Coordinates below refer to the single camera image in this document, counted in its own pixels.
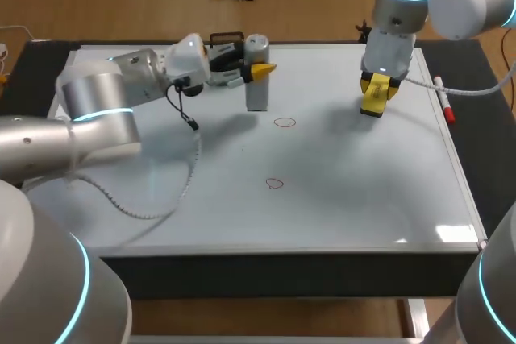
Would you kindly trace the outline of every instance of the table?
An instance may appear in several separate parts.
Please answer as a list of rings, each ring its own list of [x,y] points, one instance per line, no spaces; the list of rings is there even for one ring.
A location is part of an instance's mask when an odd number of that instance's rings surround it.
[[[48,115],[53,81],[69,53],[82,44],[107,42],[39,42],[25,47],[0,100],[0,114]],[[117,44],[142,44],[117,42]],[[145,44],[169,44],[149,42]],[[421,42],[431,74],[447,85],[483,89],[495,83],[480,45],[466,42]],[[514,118],[500,93],[472,100],[451,97],[457,124],[451,137],[489,237],[516,198]],[[461,254],[318,254],[221,258],[113,258],[107,263],[123,278],[135,298],[192,296],[454,296],[474,253]],[[139,272],[134,276],[134,267]],[[163,270],[170,276],[157,279]],[[377,281],[380,273],[389,273]],[[202,281],[209,277],[210,282]],[[296,279],[306,281],[296,284]],[[145,284],[152,280],[167,294]]]

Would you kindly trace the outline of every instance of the metal table leg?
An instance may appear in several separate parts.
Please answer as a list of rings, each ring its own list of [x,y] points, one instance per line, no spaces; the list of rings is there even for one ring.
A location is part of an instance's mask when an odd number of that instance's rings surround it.
[[[422,299],[405,300],[405,311],[410,336],[413,338],[424,338],[430,330],[425,301]]]

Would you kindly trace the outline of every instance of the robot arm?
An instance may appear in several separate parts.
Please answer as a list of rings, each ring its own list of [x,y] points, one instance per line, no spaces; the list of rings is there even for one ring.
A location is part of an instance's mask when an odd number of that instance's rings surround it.
[[[197,34],[188,35],[161,57],[142,50],[68,66],[56,81],[56,95],[69,122],[0,118],[0,180],[17,184],[136,155],[141,145],[132,106],[141,101],[138,95],[127,98],[134,95],[131,88],[148,87],[158,98],[179,80],[185,93],[192,88],[200,93],[209,79],[209,62]]]
[[[402,80],[408,73],[415,34],[430,15],[447,39],[467,39],[516,24],[516,0],[376,0],[376,26],[368,38],[362,70]]]
[[[108,60],[65,68],[56,93],[70,122],[0,118],[0,180],[12,184],[81,166],[135,155],[139,134],[119,67]]]

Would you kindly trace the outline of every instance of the whiteboard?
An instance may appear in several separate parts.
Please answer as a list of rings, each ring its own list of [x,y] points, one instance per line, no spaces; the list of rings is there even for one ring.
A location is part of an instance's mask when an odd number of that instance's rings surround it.
[[[83,47],[70,62],[139,48]],[[272,46],[268,112],[246,111],[244,87],[185,99],[202,151],[168,218],[129,218],[81,181],[29,197],[101,256],[476,250],[485,233],[435,92],[403,82],[382,118],[360,114],[363,53]],[[431,81],[418,49],[410,77]],[[84,172],[134,211],[166,212],[189,175],[193,132],[164,98],[135,118],[142,155]]]

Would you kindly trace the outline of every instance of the cable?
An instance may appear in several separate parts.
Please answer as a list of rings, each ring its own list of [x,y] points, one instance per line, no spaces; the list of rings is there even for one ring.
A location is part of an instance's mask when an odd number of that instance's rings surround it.
[[[34,35],[29,31],[29,29],[26,28],[25,26],[21,26],[21,25],[0,26],[0,30],[10,30],[12,28],[21,28],[21,29],[25,30],[25,32],[31,37],[32,40],[37,40],[34,37]]]
[[[498,84],[493,86],[489,89],[484,90],[458,90],[458,89],[448,89],[448,88],[442,88],[437,85],[427,84],[425,82],[416,81],[409,77],[405,78],[405,81],[408,81],[412,84],[422,86],[423,88],[427,89],[433,89],[437,90],[439,92],[445,92],[446,94],[453,94],[456,96],[465,96],[465,97],[480,97],[480,96],[487,96],[488,94],[492,94],[497,92],[501,89],[503,85],[505,85],[509,80],[512,78],[514,72],[516,72],[516,62],[513,63],[513,65],[510,67],[509,72],[506,74],[506,76],[501,80]]]
[[[100,183],[98,183],[96,180],[91,178],[90,176],[87,176],[84,173],[76,172],[74,171],[75,168],[75,156],[72,155],[71,163],[70,163],[70,171],[66,173],[58,173],[58,174],[51,174],[48,176],[40,177],[39,179],[32,180],[28,183],[26,183],[22,190],[24,193],[28,193],[32,189],[35,189],[36,187],[39,187],[42,184],[45,184],[51,180],[61,179],[65,178],[68,180],[68,183],[71,184],[73,180],[80,180],[87,184],[92,185],[95,187],[98,191],[106,197],[106,199],[121,213],[124,213],[128,217],[149,221],[153,219],[160,219],[160,218],[166,218],[171,215],[173,215],[177,209],[179,208],[180,203],[185,198],[190,185],[192,184],[192,179],[194,178],[195,170],[197,169],[197,166],[199,164],[199,160],[201,159],[201,152],[202,152],[202,141],[201,141],[201,135],[199,132],[194,132],[193,139],[196,143],[196,151],[195,151],[195,157],[193,159],[193,163],[189,164],[189,175],[186,179],[185,185],[181,191],[181,195],[177,198],[176,202],[174,203],[171,210],[168,210],[166,213],[139,213],[137,211],[133,211],[131,209],[128,209],[125,205],[117,201],[117,199],[114,197],[114,195],[106,189],[104,186],[102,186]]]
[[[82,173],[74,173],[73,178],[84,181],[85,183],[88,183],[92,186],[94,186],[98,191],[106,197],[106,199],[121,213],[126,214],[128,217],[144,220],[144,221],[150,221],[153,219],[159,219],[159,218],[165,218],[169,217],[170,215],[174,214],[177,209],[179,208],[179,204],[181,201],[185,198],[186,193],[188,192],[190,185],[192,184],[192,179],[194,178],[195,170],[198,166],[199,159],[201,158],[201,151],[202,151],[202,142],[201,142],[201,136],[199,133],[196,133],[194,136],[195,142],[197,144],[196,151],[195,151],[195,158],[193,160],[193,163],[191,167],[189,168],[189,175],[186,179],[185,186],[183,187],[181,191],[181,195],[177,198],[176,202],[174,203],[171,210],[167,211],[166,213],[138,213],[136,211],[132,211],[131,209],[128,209],[125,205],[122,205],[119,203],[113,196],[112,193],[110,193],[107,189],[102,187],[98,182],[90,178],[89,176],[82,174]]]
[[[179,107],[176,106],[176,104],[174,104],[172,102],[172,100],[170,99],[170,96],[169,96],[169,90],[171,88],[174,88],[176,91],[177,91],[177,95],[179,96]],[[171,105],[172,108],[174,108],[175,110],[177,110],[179,112],[179,115],[181,116],[181,118],[183,120],[185,120],[185,122],[190,126],[190,128],[193,129],[193,131],[197,131],[199,129],[199,125],[196,123],[196,121],[191,118],[188,114],[185,113],[185,111],[183,110],[183,99],[182,99],[182,94],[181,94],[181,88],[177,87],[176,85],[174,84],[171,84],[164,92],[164,96],[165,98],[167,99],[167,101],[169,102],[169,104]]]
[[[506,36],[511,31],[512,31],[512,29],[510,28],[509,30],[506,31],[506,33],[501,38],[501,56],[503,57],[503,61],[506,63],[507,70],[510,70],[510,68],[509,68],[509,61],[507,60],[507,56],[506,56],[505,41],[506,41]],[[510,89],[510,96],[511,96],[510,97],[510,111],[512,112],[514,110],[514,95],[515,95],[514,79],[513,79],[513,77],[510,78],[510,85],[511,85],[511,89]]]

